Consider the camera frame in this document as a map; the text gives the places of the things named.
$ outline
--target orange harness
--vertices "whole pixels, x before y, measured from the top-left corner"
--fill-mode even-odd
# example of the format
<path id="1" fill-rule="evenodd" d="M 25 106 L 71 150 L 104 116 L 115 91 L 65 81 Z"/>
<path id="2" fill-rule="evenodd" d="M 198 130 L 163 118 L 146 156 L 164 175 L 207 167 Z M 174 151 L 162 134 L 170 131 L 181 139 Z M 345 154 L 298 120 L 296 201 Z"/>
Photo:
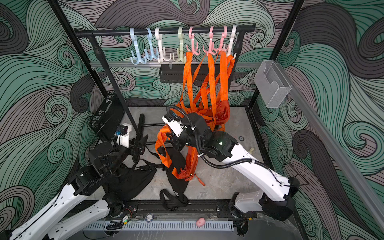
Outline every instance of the orange harness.
<path id="1" fill-rule="evenodd" d="M 177 104 L 178 107 L 182 108 L 186 113 L 197 113 L 200 116 L 202 116 L 207 125 L 211 128 L 211 130 L 214 130 L 216 126 L 221 126 L 219 129 L 220 131 L 225 131 L 224 124 L 229 120 L 230 116 L 230 108 L 228 103 L 228 77 L 230 76 L 233 65 L 235 63 L 235 59 L 232 55 L 226 56 L 226 53 L 224 51 L 221 51 L 220 53 L 220 74 L 217 75 L 215 79 L 215 62 L 211 54 L 208 54 L 208 67 L 209 67 L 209 74 L 205 78 L 203 84 L 201 85 L 200 91 L 197 94 L 197 96 L 193 99 L 193 91 L 192 91 L 192 84 L 195 81 L 197 74 L 200 70 L 200 66 L 204 60 L 201 60 L 199 66 L 197 67 L 195 73 L 192 76 L 192 70 L 191 70 L 191 62 L 192 62 L 192 56 L 193 54 L 191 52 L 187 52 L 187 62 L 184 66 L 184 76 L 183 76 L 183 90 L 180 97 L 180 101 Z M 216 96 L 216 85 L 220 79 L 220 90 L 218 95 Z M 183 102 L 183 92 L 185 88 L 185 84 L 187 84 L 187 91 L 188 91 L 188 97 L 190 102 L 190 108 L 187 108 L 184 105 Z M 208 93 L 210 94 L 210 102 L 211 106 L 208 105 Z M 201 101 L 199 103 L 199 106 L 196 106 L 196 103 L 201 98 Z M 159 147 L 164 147 L 164 142 L 166 140 L 169 140 L 167 137 L 167 133 L 170 133 L 172 130 L 168 125 L 165 125 L 163 128 L 160 129 L 159 133 L 157 134 L 157 141 L 155 145 L 155 149 Z M 162 163 L 166 167 L 170 167 L 172 164 L 172 160 L 169 157 L 167 151 L 166 156 L 164 157 L 157 151 Z M 173 168 L 172 174 L 178 178 L 178 179 L 185 179 L 185 180 L 191 180 L 194 176 L 195 169 L 197 166 L 198 161 L 197 156 L 197 149 L 195 147 L 188 147 L 188 154 L 186 158 L 186 165 L 184 169 L 179 169 L 179 173 L 176 168 Z"/>

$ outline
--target orange cord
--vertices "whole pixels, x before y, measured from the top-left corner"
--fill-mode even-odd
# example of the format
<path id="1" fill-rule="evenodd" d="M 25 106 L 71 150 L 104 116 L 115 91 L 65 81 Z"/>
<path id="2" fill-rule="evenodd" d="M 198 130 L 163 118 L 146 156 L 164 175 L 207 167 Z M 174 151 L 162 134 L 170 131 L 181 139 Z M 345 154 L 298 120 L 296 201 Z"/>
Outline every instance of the orange cord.
<path id="1" fill-rule="evenodd" d="M 203 182 L 203 181 L 201 181 L 201 179 L 196 175 L 196 173 L 195 173 L 195 176 L 197 177 L 197 180 L 201 183 L 201 185 L 203 185 L 204 187 L 205 187 L 205 183 Z M 185 181 L 190 181 L 190 180 L 192 180 L 193 179 L 193 175 L 192 176 L 190 176 L 189 178 L 186 178 L 186 179 L 184 179 Z"/>

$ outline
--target black briefcase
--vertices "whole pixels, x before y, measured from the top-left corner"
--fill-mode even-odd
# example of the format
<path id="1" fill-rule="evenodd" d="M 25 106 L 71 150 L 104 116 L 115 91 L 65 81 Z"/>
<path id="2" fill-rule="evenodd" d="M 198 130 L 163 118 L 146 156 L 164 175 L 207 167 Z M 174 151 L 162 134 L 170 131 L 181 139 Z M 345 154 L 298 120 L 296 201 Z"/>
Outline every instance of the black briefcase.
<path id="1" fill-rule="evenodd" d="M 111 142 L 123 115 L 124 110 L 116 93 L 108 93 L 89 126 L 103 142 Z"/>

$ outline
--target pink plastic hook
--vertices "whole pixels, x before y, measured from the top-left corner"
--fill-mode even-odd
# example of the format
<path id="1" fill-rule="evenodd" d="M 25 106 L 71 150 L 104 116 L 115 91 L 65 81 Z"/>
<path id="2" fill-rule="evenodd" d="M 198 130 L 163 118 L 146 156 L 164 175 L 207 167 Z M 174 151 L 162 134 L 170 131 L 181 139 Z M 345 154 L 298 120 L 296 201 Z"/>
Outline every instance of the pink plastic hook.
<path id="1" fill-rule="evenodd" d="M 195 49 L 195 43 L 194 43 L 194 41 L 195 41 L 195 34 L 192 33 L 192 29 L 193 29 L 193 27 L 189 28 L 189 38 L 191 39 L 191 51 L 188 49 L 188 45 L 186 45 L 187 46 L 187 50 L 188 50 L 188 52 L 192 52 L 194 55 L 199 55 L 200 54 L 200 49 L 199 49 L 199 52 L 197 52 L 197 50 L 198 50 L 197 47 L 199 46 L 199 43 L 196 42 L 196 49 Z"/>
<path id="2" fill-rule="evenodd" d="M 220 39 L 220 45 L 218 48 L 214 48 L 215 51 L 227 51 L 227 49 L 225 48 L 225 45 L 223 47 L 223 42 L 224 42 L 224 38 L 227 37 L 227 26 L 224 26 L 224 32 L 221 33 L 221 39 Z"/>
<path id="3" fill-rule="evenodd" d="M 211 26 L 211 28 L 209 30 L 209 45 L 208 45 L 209 47 L 208 47 L 208 51 L 206 51 L 204 49 L 204 46 L 203 46 L 203 51 L 207 54 L 207 56 L 208 56 L 208 53 L 210 53 L 212 55 L 216 55 L 217 54 L 217 51 L 215 53 L 213 52 L 213 49 L 214 49 L 214 43 L 213 43 L 214 34 L 212 32 L 213 29 L 214 29 L 214 27 Z"/>

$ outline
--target blue plastic hook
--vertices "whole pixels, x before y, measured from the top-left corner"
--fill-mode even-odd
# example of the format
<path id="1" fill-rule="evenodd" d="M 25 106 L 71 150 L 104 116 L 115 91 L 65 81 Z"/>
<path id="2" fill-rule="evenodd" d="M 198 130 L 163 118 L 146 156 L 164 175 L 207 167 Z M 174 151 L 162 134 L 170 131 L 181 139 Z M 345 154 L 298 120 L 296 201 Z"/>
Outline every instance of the blue plastic hook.
<path id="1" fill-rule="evenodd" d="M 131 40 L 133 41 L 133 44 L 135 46 L 136 55 L 137 55 L 137 57 L 135 57 L 133 50 L 131 50 L 131 53 L 132 53 L 131 62 L 132 62 L 132 64 L 135 64 L 135 65 L 137 65 L 139 63 L 146 64 L 147 58 L 144 58 L 144 59 L 141 58 L 141 54 L 140 54 L 140 50 L 139 50 L 139 44 L 137 43 L 137 38 L 136 38 L 135 33 L 134 33 L 134 28 L 130 28 L 129 33 L 131 35 Z"/>
<path id="2" fill-rule="evenodd" d="M 152 59 L 158 59 L 159 58 L 159 51 L 156 47 L 156 55 L 155 53 L 153 52 L 153 46 L 152 46 L 152 32 L 151 32 L 151 29 L 150 28 L 146 28 L 148 30 L 148 35 L 147 35 L 147 39 L 148 39 L 148 42 L 149 42 L 149 47 L 151 48 L 150 51 L 151 51 L 151 56 L 149 56 L 148 52 L 147 52 L 147 49 L 144 49 L 144 52 L 145 52 L 145 56 L 148 60 L 152 60 Z"/>

